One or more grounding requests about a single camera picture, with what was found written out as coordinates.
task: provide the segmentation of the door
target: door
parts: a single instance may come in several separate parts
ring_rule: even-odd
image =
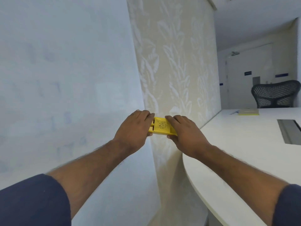
[[[257,108],[251,94],[255,84],[274,78],[272,44],[253,48],[227,59],[229,109]]]

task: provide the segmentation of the office chair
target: office chair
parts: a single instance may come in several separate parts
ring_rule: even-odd
[[[300,88],[300,82],[289,80],[275,84],[254,85],[251,93],[255,98],[257,108],[288,108],[293,107]]]

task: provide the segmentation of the dark blue shirt sleeve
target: dark blue shirt sleeve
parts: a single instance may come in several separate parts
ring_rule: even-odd
[[[275,206],[273,226],[301,225],[301,186],[286,186]]]
[[[70,226],[67,194],[54,178],[43,174],[0,190],[0,225]]]

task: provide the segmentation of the white ceiling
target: white ceiling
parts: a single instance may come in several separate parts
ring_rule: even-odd
[[[301,0],[212,0],[218,51],[288,29]]]

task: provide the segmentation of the hand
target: hand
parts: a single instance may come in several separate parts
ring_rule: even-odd
[[[148,110],[133,112],[121,124],[113,140],[124,144],[130,155],[135,153],[145,144],[146,137],[152,135],[148,130],[154,117]]]
[[[165,117],[175,129],[178,136],[168,135],[177,148],[185,155],[196,158],[202,149],[211,146],[197,125],[185,116]]]

